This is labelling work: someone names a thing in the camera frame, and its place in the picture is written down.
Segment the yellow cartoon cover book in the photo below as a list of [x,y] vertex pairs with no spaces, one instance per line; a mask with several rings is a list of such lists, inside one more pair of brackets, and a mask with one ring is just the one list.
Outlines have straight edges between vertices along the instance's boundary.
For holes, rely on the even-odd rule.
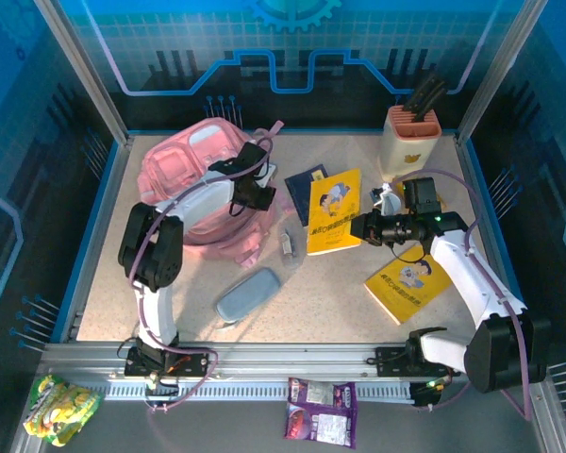
[[370,276],[364,287],[400,326],[451,284],[442,267],[417,244]]
[[310,185],[307,254],[318,256],[360,245],[350,234],[351,222],[360,214],[359,168],[314,180]]

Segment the dark blue book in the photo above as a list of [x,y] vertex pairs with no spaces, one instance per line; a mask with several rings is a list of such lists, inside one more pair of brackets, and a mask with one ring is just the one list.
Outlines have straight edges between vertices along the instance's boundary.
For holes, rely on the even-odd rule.
[[312,167],[302,173],[289,176],[285,179],[285,184],[291,196],[300,223],[303,227],[308,225],[308,211],[310,200],[310,187],[314,180],[328,177],[327,170],[322,164]]

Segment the small clear plastic case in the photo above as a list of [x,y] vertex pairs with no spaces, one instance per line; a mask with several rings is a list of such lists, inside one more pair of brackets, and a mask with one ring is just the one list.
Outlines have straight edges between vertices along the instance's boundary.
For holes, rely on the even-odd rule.
[[300,253],[293,236],[287,229],[280,233],[279,242],[283,264],[289,268],[298,267],[300,265]]

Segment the pink student backpack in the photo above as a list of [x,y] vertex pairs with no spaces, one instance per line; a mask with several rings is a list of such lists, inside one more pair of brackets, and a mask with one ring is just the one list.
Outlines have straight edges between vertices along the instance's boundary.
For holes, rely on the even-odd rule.
[[[270,140],[283,125],[277,121],[249,135],[223,118],[211,118],[184,129],[144,156],[138,176],[141,201],[156,205],[176,197],[205,176],[211,164],[237,157],[247,142]],[[183,250],[249,268],[258,261],[274,221],[274,206],[256,210],[226,203],[185,233]]]

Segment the grey pencil case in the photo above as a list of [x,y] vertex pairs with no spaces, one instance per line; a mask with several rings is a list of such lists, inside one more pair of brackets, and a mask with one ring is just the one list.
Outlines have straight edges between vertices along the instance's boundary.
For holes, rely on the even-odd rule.
[[270,268],[261,268],[223,294],[215,311],[225,323],[237,323],[270,301],[280,287],[276,273]]

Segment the purple snack bag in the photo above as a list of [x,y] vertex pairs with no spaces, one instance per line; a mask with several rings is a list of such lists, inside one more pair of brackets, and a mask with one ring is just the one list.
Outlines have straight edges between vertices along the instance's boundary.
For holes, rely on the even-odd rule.
[[288,379],[284,438],[356,448],[356,384]]

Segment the green yellow snack bag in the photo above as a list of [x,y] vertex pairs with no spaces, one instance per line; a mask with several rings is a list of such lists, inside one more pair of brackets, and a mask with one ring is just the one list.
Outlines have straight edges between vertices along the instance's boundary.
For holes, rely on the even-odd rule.
[[94,416],[104,397],[55,375],[40,377],[32,385],[23,428],[28,435],[63,447]]

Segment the orange tin can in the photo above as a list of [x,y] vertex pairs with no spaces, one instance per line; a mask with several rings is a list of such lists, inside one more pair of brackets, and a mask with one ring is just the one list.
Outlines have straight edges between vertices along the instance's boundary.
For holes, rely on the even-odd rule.
[[392,216],[400,212],[401,199],[392,191],[385,190],[380,195],[380,212],[383,216]]

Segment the cream knife block orange top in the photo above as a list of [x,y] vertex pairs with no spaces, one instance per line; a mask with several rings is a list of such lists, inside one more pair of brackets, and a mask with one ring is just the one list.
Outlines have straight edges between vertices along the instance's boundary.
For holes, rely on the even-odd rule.
[[433,109],[422,121],[414,122],[415,117],[402,106],[388,109],[378,155],[379,172],[385,182],[422,169],[441,137],[441,125]]

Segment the black controller board with lights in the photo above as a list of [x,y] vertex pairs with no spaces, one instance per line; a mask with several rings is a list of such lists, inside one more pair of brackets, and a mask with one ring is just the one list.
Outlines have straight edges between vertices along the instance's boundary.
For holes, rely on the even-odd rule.
[[409,396],[418,411],[433,411],[441,401],[442,393],[453,382],[450,375],[437,377],[428,382],[411,383]]

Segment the black handled knife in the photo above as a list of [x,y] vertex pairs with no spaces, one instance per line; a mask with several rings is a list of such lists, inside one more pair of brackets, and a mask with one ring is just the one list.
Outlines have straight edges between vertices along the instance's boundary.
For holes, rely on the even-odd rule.
[[417,114],[421,109],[422,103],[425,101],[429,93],[428,88],[420,88],[413,91],[411,96],[403,105],[403,111]]
[[436,74],[430,74],[421,88],[428,88],[429,93],[422,103],[421,109],[415,114],[414,122],[422,122],[427,113],[430,112],[440,98],[444,97],[447,93],[446,82]]

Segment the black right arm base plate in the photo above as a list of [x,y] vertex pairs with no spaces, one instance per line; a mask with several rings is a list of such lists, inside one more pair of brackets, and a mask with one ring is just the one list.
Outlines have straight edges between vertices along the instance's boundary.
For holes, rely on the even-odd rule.
[[451,375],[459,376],[459,372],[452,371],[439,363],[422,361],[414,352],[408,352],[403,346],[380,346],[375,349],[375,355],[367,360],[376,368],[381,378],[442,378]]

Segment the aluminium mounting rail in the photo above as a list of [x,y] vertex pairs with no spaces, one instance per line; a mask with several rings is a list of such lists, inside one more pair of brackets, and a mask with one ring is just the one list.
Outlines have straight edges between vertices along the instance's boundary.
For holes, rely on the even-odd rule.
[[[105,342],[49,344],[37,369],[78,382],[84,378],[122,379],[125,358],[132,346]],[[316,380],[426,381],[436,377],[379,377],[367,360],[380,346],[402,344],[188,344],[176,346],[182,354],[207,354],[206,375],[248,381],[276,381],[289,377]],[[197,380],[200,377],[170,377]]]

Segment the silver frame post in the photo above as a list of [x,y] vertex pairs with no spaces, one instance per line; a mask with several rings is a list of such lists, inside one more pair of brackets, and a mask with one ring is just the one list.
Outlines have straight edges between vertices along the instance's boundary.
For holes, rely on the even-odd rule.
[[458,127],[457,145],[465,145],[515,63],[548,0],[524,0]]
[[129,134],[124,120],[58,0],[33,0],[33,2],[113,139],[119,145],[126,145]]

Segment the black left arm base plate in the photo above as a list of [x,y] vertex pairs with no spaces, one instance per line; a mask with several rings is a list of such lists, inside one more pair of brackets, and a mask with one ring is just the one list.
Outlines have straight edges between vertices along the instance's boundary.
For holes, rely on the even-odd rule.
[[202,378],[208,370],[207,354],[179,354],[149,346],[132,346],[125,358],[126,377],[146,378],[151,373],[160,377]]

